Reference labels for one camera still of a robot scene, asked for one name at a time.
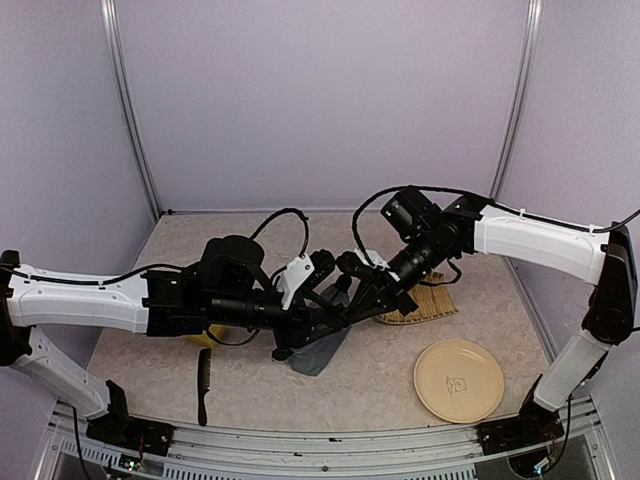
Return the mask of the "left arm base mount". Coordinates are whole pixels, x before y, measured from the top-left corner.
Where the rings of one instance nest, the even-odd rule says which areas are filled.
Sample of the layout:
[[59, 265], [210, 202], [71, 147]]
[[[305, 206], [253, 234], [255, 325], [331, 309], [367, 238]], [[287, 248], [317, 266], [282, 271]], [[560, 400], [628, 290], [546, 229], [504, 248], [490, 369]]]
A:
[[109, 393], [107, 411], [88, 421], [86, 435], [93, 440], [141, 454], [166, 457], [175, 427], [169, 423], [131, 416], [124, 390], [111, 380], [106, 381], [106, 387]]

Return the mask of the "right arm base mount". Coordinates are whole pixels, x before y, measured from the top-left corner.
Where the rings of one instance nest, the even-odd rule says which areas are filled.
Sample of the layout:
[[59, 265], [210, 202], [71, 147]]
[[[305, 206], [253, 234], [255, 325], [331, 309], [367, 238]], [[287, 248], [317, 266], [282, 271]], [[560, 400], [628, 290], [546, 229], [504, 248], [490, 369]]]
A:
[[516, 450], [565, 434], [557, 410], [549, 411], [534, 402], [539, 376], [527, 393], [519, 412], [511, 417], [484, 421], [477, 426], [477, 435], [484, 455]]

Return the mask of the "yellow sponge block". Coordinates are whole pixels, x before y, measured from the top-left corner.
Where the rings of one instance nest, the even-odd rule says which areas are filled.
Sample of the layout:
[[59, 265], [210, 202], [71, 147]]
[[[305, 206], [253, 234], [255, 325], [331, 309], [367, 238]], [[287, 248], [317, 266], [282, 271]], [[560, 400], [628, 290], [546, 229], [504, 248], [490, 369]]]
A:
[[199, 335], [189, 335], [187, 340], [204, 348], [214, 349], [217, 343], [209, 336], [214, 335], [218, 340], [223, 340], [228, 328], [223, 325], [211, 325], [208, 331], [203, 331]]

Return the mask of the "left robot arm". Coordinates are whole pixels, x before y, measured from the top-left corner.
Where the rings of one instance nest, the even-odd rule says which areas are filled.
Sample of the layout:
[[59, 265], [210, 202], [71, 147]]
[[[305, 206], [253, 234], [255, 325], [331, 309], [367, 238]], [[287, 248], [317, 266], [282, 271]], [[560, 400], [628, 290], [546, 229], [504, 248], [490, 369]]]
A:
[[197, 335], [212, 324], [270, 330], [277, 360], [346, 327], [340, 306], [310, 284], [333, 271], [329, 252], [296, 257], [278, 283], [262, 270], [264, 257], [255, 240], [229, 235], [208, 241], [190, 266], [157, 264], [101, 280], [51, 278], [7, 250], [1, 256], [1, 363], [39, 380], [118, 444], [133, 443], [140, 424], [128, 413], [124, 391], [78, 366], [40, 326], [102, 327], [148, 337]]

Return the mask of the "grey zip pouch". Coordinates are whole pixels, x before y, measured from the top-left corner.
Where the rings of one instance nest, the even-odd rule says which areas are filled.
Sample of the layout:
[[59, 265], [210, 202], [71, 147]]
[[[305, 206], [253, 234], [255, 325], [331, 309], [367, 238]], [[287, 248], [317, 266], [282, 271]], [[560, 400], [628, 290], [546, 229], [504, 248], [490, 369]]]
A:
[[[340, 277], [322, 291], [321, 297], [332, 306], [347, 306], [350, 300], [348, 293], [350, 286], [350, 280]], [[295, 350], [285, 363], [294, 372], [309, 377], [317, 377], [328, 366], [350, 330], [350, 327], [346, 327], [339, 332], [320, 338], [301, 349]]]

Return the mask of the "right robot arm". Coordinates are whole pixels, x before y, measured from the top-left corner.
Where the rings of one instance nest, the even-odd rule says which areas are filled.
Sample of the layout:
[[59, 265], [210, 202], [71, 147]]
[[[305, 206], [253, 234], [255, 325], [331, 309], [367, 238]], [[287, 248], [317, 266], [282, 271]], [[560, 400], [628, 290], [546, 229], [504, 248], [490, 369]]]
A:
[[535, 442], [574, 390], [601, 366], [610, 349], [635, 330], [638, 276], [624, 222], [585, 226], [515, 210], [472, 192], [440, 208], [427, 186], [386, 189], [381, 214], [405, 248], [386, 261], [364, 246], [353, 222], [354, 260], [369, 280], [348, 307], [352, 322], [377, 312], [415, 310], [408, 292], [443, 262], [464, 254], [495, 255], [563, 272], [592, 286], [588, 310], [568, 341], [531, 389], [511, 426], [523, 444]]

